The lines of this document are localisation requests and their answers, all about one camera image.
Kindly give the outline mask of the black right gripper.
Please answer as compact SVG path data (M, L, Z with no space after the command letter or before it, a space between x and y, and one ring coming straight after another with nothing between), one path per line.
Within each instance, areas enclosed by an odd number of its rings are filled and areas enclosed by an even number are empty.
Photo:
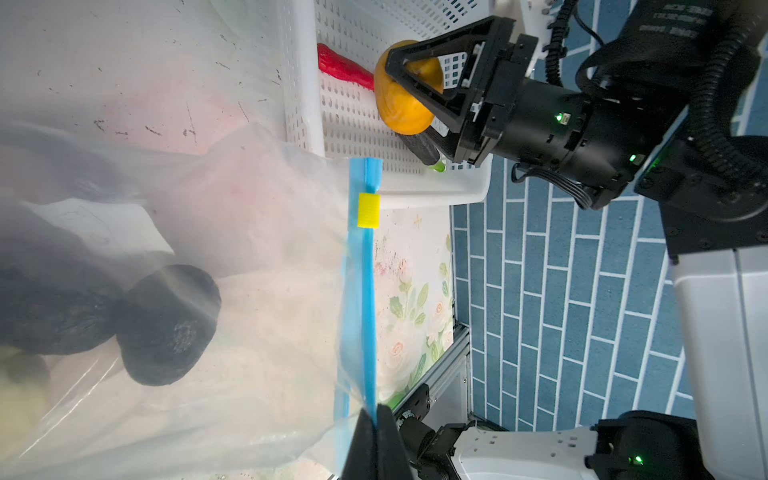
M513 182L540 178L599 210L666 129L658 55L639 38L614 40L582 64L573 91L526 77L535 40L512 43L515 26L490 16L395 47L385 72L448 129L430 126L428 139L451 162L481 165L494 153L516 161Z

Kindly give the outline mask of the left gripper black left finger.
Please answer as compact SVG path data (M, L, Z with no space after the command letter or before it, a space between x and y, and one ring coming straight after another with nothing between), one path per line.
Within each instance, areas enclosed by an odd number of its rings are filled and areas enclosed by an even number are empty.
M358 417L340 479L377 479L377 430L368 412Z

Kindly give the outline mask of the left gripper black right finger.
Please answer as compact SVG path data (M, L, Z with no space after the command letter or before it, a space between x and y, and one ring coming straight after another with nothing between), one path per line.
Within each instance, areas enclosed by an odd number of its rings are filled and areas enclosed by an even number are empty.
M374 478L413 480L412 469L392 410L383 404L376 409Z

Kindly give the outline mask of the yellow toy fruit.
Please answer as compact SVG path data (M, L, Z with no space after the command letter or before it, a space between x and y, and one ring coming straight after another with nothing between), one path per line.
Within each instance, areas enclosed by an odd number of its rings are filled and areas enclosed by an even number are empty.
M424 132L431 125L434 114L385 72L385 64L392 49L414 43L416 40L403 40L391 45L380 56L374 71L379 116L395 133L408 136ZM410 62L406 67L436 91L444 91L443 70L437 58Z

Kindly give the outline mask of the dark purple toy eggplant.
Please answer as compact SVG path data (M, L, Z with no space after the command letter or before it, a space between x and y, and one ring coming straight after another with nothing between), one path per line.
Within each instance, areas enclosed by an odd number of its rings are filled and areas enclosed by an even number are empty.
M397 134L397 137L424 166L439 173L445 171L444 155L424 132L418 135Z

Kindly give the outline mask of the clear zip top bag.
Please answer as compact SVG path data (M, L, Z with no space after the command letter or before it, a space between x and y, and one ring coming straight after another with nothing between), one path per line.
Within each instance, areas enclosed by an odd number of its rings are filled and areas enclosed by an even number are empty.
M378 160L258 124L205 153L1 125L1 475L313 460L374 409Z

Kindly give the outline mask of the dark toy avocado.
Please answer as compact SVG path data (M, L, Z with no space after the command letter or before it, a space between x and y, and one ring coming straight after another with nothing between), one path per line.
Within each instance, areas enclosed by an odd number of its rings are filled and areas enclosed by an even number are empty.
M125 370L145 386L189 373L216 332L221 296L214 279L192 265L168 265L138 281L113 307Z

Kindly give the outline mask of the cream toy bun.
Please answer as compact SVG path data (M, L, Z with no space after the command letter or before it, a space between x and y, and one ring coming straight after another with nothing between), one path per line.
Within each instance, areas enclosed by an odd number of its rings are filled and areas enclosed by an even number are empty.
M1 347L1 458L16 451L50 409L50 373L41 356Z

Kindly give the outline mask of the dark brown toy food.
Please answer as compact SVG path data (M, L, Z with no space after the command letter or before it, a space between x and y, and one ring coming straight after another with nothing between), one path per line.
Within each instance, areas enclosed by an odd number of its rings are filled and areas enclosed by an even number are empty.
M82 240L24 205L1 205L1 344L40 355L89 351L116 334L119 286Z

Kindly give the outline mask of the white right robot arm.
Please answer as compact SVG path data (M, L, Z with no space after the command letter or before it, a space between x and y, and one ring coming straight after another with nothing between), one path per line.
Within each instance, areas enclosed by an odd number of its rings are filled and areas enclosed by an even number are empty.
M560 432L407 420L423 479L763 479L767 475L767 140L730 121L759 68L763 1L640 1L618 36L560 75L573 1L543 46L490 16L391 48L383 69L448 129L455 163L495 154L583 209L627 187L655 201L673 266L696 415L632 410Z

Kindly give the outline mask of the red toy chili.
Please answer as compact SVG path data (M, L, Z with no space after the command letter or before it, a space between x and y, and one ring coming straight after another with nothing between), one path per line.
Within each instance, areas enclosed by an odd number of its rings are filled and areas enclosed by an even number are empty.
M318 69L337 80L373 91L374 76L354 61L336 53L323 43L317 44Z

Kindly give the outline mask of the white plastic basket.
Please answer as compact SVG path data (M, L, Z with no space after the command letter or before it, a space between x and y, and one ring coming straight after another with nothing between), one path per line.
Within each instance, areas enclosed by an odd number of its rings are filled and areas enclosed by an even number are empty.
M493 1L215 1L221 38L238 58L220 61L234 75L245 119L314 154L373 157L383 162L382 205L482 201L490 160L425 166L381 121L373 90L318 67L318 45L373 74L380 56L401 40L423 40L492 13Z

